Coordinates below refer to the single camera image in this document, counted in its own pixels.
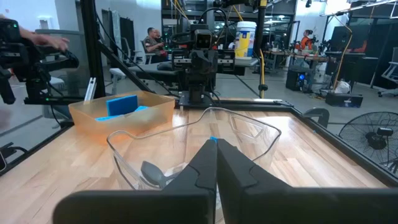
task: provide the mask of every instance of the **fan guard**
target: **fan guard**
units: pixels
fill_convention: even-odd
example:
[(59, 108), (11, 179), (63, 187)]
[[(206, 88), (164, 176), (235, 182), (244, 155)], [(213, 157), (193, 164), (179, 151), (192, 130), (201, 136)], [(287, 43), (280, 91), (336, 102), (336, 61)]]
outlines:
[[(387, 141), (385, 136), (377, 135), (378, 128), (391, 128), (394, 134), (388, 137)], [(363, 114), (346, 123), (339, 137), (370, 160), (388, 166), (398, 158), (398, 114), (391, 112)]]

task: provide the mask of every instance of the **transparent plastic bowl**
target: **transparent plastic bowl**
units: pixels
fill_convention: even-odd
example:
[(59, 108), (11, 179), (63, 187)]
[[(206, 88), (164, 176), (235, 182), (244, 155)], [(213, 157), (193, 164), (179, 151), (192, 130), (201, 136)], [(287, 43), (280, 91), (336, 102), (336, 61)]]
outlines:
[[(116, 131), (108, 136), (121, 189), (161, 190), (160, 185), (151, 183), (142, 174), (143, 162), (157, 166), (165, 176), (176, 176), (211, 137), (227, 140), (263, 169), (270, 167), (275, 144), (281, 135), (279, 129), (223, 108), (183, 113), (189, 113), (187, 124), (163, 131), (157, 128), (140, 136), (126, 131)], [(174, 123), (183, 122), (176, 119), (179, 117), (174, 117)], [(222, 219), (219, 198), (217, 209), (216, 221), (219, 221)]]

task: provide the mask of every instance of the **person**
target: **person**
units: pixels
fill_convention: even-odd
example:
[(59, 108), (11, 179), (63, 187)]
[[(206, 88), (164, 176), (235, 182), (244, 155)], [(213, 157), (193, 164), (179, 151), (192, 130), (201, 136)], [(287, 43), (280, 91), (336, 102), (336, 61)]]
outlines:
[(159, 39), (159, 30), (153, 27), (148, 28), (148, 36), (144, 39), (144, 45), (148, 53), (155, 53), (151, 63), (164, 62), (167, 59), (167, 52), (163, 49), (164, 43), (158, 43)]
[[(8, 19), (6, 16), (0, 14), (0, 19)], [(21, 37), (29, 39), (35, 45), (51, 45), (55, 49), (65, 51), (68, 49), (69, 40), (61, 37), (54, 37), (51, 35), (36, 34), (19, 26), (19, 33)]]
[(239, 37), (235, 38), (235, 39), (234, 39), (234, 42), (231, 42), (231, 43), (228, 45), (228, 49), (230, 49), (230, 50), (236, 49), (236, 46), (237, 46), (238, 42), (239, 42)]
[(305, 50), (306, 47), (308, 47), (307, 50), (312, 50), (312, 39), (310, 39), (308, 36), (313, 33), (312, 30), (305, 30), (303, 35), (303, 39), (301, 40), (301, 45), (300, 45), (300, 50)]

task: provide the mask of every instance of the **hand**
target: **hand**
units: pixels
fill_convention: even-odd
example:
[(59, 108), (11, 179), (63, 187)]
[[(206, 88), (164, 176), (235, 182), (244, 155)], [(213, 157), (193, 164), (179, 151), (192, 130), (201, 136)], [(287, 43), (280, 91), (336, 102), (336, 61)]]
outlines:
[(66, 38), (52, 37), (50, 35), (33, 34), (29, 38), (36, 45), (51, 45), (55, 49), (65, 51), (68, 49), (69, 40)]

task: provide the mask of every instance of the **person in orange shirt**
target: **person in orange shirt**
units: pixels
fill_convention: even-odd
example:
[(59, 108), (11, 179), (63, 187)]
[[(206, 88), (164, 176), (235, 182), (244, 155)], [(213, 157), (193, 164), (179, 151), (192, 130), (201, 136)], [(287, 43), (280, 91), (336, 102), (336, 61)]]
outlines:
[(313, 33), (312, 30), (305, 30), (303, 35), (303, 39), (301, 40), (300, 45), (296, 45), (296, 49), (299, 50), (304, 50), (305, 47), (308, 47), (309, 50), (312, 50), (312, 39), (310, 39), (308, 36)]

